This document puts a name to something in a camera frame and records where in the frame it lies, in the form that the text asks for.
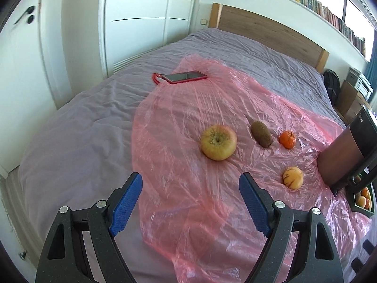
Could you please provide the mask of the round brown kiwi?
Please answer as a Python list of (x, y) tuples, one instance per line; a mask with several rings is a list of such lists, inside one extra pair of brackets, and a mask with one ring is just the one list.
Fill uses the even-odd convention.
[(251, 124), (251, 134), (258, 144), (263, 148), (269, 148), (273, 142), (272, 134), (267, 126), (261, 121), (255, 121)]

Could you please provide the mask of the light switch plate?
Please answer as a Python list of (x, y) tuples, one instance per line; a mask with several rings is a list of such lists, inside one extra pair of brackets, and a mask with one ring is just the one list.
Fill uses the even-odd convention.
[(205, 25), (205, 26), (206, 26), (207, 23), (208, 23), (208, 20), (207, 20), (207, 19), (201, 19), (201, 20), (200, 20), (200, 24), (201, 24), (201, 25)]

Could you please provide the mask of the black backpack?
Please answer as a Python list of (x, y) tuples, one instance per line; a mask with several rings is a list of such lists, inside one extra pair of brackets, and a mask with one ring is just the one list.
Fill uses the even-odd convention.
[(339, 77), (333, 70), (327, 69), (323, 73), (323, 82), (330, 102), (333, 106), (335, 106), (340, 94)]

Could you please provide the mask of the large orange tangerine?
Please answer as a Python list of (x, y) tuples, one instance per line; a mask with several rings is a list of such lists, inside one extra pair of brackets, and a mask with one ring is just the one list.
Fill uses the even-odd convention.
[(365, 208), (367, 204), (367, 199), (364, 196), (358, 196), (356, 199), (356, 205)]

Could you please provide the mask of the teal curtain right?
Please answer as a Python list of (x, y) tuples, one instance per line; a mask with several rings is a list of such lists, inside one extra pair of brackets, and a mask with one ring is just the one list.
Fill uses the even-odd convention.
[(371, 53), (371, 58), (365, 70), (365, 78), (369, 81), (373, 93), (370, 96), (374, 96), (376, 94), (376, 76), (377, 76), (377, 31), (374, 31), (374, 41), (373, 41), (373, 48)]

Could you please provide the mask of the white door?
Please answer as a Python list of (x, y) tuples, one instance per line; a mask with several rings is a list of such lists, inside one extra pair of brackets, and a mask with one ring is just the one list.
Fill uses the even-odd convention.
[[(1, 176), (20, 165), (25, 149), (56, 112), (40, 44), (41, 0), (20, 0), (1, 31)], [(14, 24), (26, 9), (34, 12)]]

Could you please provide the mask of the green tray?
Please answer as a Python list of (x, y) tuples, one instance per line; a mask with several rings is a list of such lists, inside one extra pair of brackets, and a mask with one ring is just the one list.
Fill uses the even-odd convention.
[(363, 188), (360, 192), (352, 192), (349, 186), (346, 187), (346, 198), (352, 212), (361, 213), (368, 218), (375, 214), (375, 194), (372, 183)]

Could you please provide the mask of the yellow streaked melon fruit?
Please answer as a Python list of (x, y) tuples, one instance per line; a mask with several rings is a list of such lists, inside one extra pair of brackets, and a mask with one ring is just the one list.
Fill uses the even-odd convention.
[(298, 167), (288, 167), (283, 172), (283, 183), (291, 190), (298, 190), (303, 185), (304, 175)]

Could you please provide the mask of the wooden drawer cabinet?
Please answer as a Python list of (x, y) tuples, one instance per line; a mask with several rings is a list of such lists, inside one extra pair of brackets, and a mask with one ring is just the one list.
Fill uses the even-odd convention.
[(336, 102), (336, 108), (346, 123), (352, 122), (363, 106), (370, 109), (363, 95), (349, 82), (344, 81), (340, 88), (340, 94)]

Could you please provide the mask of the red yellow apple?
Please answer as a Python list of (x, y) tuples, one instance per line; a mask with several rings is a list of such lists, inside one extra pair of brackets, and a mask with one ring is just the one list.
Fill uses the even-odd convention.
[(235, 152), (236, 145), (236, 133), (228, 126), (213, 125), (201, 134), (201, 151), (214, 161), (229, 158)]

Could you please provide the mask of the white wardrobe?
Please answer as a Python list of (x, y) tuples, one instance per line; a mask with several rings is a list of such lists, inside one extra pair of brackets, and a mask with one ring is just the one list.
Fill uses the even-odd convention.
[(70, 74), (100, 80), (145, 53), (185, 38), (194, 0), (63, 0)]

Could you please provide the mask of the middle orange tangerine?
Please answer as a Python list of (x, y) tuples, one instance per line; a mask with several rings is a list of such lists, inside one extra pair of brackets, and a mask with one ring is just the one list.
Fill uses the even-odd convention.
[(369, 189), (367, 187), (365, 187), (362, 191), (361, 191), (361, 195), (364, 196), (364, 197), (368, 197), (370, 195), (369, 193)]

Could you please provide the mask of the grey purple bed cover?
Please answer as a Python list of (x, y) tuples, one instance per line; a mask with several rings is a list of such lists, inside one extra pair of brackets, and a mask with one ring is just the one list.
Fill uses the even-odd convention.
[(316, 158), (340, 133), (315, 68), (204, 29), (77, 95), (32, 139), (19, 178), (45, 238), (60, 206), (87, 208), (143, 177), (116, 241), (141, 282), (242, 282), (263, 248), (238, 189), (323, 210), (341, 256), (368, 226), (323, 183)]

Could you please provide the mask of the wooden headboard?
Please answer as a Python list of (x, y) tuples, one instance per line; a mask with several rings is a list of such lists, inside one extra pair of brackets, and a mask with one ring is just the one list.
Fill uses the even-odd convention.
[(329, 52), (299, 32), (254, 12), (213, 3), (209, 26), (255, 40), (323, 73)]

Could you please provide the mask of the pink plastic sheet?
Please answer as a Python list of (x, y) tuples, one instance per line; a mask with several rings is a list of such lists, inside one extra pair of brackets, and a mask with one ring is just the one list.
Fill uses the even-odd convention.
[[(238, 189), (242, 173), (290, 208), (324, 214), (338, 253), (345, 256), (369, 231), (371, 220), (334, 197), (318, 172), (318, 154), (342, 132), (332, 119), (302, 109), (249, 75), (198, 55), (178, 71), (198, 70), (207, 79), (159, 84), (138, 106), (132, 129), (132, 166), (143, 177), (139, 214), (143, 240), (170, 260), (178, 282), (243, 282), (265, 244)], [(263, 122), (269, 148), (251, 134)], [(235, 152), (214, 161), (203, 154), (201, 134), (224, 125), (237, 137)], [(294, 148), (279, 142), (296, 136)], [(283, 172), (298, 167), (303, 185), (291, 190)]]

